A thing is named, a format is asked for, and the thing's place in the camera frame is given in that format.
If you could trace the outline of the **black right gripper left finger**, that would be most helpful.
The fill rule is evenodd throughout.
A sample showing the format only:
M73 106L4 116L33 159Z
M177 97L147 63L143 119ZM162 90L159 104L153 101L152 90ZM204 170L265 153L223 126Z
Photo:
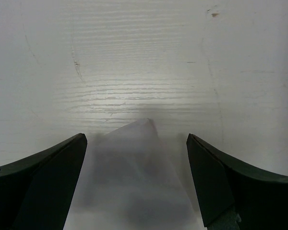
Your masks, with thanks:
M79 133L0 166L0 230L61 230L87 148Z

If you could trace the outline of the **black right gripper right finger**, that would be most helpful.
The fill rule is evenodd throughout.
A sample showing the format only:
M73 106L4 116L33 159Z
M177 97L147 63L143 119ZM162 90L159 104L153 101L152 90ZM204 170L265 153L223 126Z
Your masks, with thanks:
M288 176L234 158L196 135L187 151L209 230L288 230Z

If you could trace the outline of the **white t shirt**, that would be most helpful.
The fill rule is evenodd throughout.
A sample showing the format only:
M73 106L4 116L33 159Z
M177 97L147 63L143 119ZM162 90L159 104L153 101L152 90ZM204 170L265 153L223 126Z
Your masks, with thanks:
M88 136L66 230L200 230L151 119Z

